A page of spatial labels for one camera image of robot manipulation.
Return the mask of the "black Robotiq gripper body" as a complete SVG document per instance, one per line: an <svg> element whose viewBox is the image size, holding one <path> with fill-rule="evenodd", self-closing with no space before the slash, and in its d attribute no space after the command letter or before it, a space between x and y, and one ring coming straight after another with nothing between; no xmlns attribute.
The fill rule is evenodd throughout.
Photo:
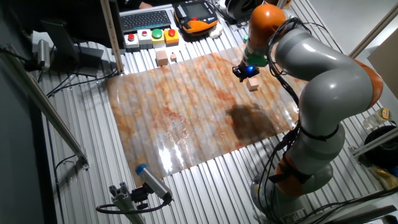
<svg viewBox="0 0 398 224"><path fill-rule="evenodd" d="M251 78L259 74L259 69L252 65L237 65L232 68L232 71L238 78Z"/></svg>

